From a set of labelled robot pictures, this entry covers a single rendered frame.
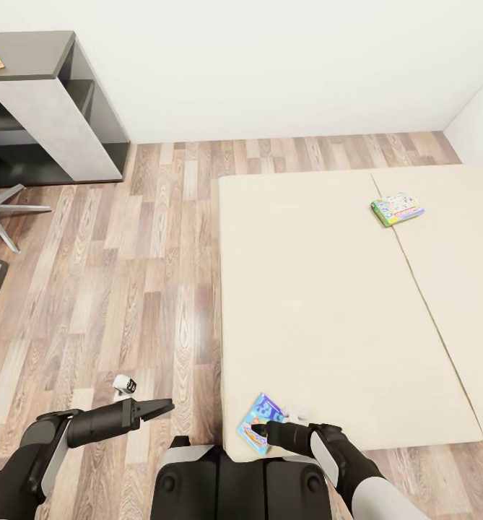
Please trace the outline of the board game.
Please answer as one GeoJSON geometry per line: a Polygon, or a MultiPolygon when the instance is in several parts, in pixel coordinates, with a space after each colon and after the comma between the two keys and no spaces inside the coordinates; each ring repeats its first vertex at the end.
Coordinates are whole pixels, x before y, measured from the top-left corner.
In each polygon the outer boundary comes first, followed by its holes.
{"type": "Polygon", "coordinates": [[[413,198],[409,191],[377,199],[370,205],[386,227],[396,224],[396,222],[418,217],[425,212],[422,205],[413,198]]]}
{"type": "Polygon", "coordinates": [[[255,424],[266,424],[273,420],[275,422],[282,423],[284,415],[282,409],[280,409],[270,398],[264,393],[260,393],[260,396],[255,401],[248,414],[244,417],[237,428],[237,432],[241,434],[244,439],[249,442],[250,445],[263,456],[267,451],[269,444],[267,443],[267,437],[261,437],[256,434],[251,426],[255,424]]]}

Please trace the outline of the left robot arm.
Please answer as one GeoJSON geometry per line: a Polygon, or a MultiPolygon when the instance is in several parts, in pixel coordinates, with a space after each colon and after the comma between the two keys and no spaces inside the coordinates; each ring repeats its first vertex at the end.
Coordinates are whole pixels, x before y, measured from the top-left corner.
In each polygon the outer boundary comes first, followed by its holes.
{"type": "Polygon", "coordinates": [[[35,520],[69,448],[103,441],[140,429],[143,422],[175,409],[173,399],[136,401],[136,382],[117,376],[115,404],[84,412],[51,412],[36,417],[19,448],[0,471],[0,519],[35,520]]]}

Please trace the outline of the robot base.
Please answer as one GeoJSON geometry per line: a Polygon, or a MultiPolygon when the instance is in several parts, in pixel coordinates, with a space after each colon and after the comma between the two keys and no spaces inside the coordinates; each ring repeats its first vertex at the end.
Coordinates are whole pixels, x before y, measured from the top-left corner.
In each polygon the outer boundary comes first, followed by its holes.
{"type": "Polygon", "coordinates": [[[325,472],[304,455],[234,462],[177,435],[162,456],[150,520],[332,520],[325,472]]]}

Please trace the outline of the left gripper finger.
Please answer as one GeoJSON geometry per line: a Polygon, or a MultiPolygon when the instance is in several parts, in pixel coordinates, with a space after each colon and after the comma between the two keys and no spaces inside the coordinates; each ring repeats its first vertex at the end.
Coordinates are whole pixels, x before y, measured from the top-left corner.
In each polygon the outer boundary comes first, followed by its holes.
{"type": "Polygon", "coordinates": [[[136,419],[144,417],[161,410],[161,408],[168,407],[173,404],[173,399],[154,399],[153,401],[135,401],[131,408],[131,424],[136,425],[136,419]]]}
{"type": "Polygon", "coordinates": [[[141,417],[141,420],[143,420],[143,422],[146,422],[147,420],[153,419],[154,417],[157,417],[163,413],[167,413],[167,412],[171,411],[172,409],[175,409],[174,404],[168,405],[168,407],[165,407],[165,408],[161,408],[158,411],[151,412],[150,414],[145,415],[144,417],[141,417]]]}

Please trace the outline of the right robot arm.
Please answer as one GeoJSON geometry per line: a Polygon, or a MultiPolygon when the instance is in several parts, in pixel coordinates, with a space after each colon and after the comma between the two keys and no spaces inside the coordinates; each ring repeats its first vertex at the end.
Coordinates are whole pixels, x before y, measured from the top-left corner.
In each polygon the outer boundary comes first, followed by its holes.
{"type": "Polygon", "coordinates": [[[282,422],[271,420],[251,429],[267,437],[272,446],[317,459],[354,520],[430,520],[380,473],[372,459],[350,443],[341,427],[299,425],[308,413],[294,404],[288,404],[282,414],[282,422]]]}

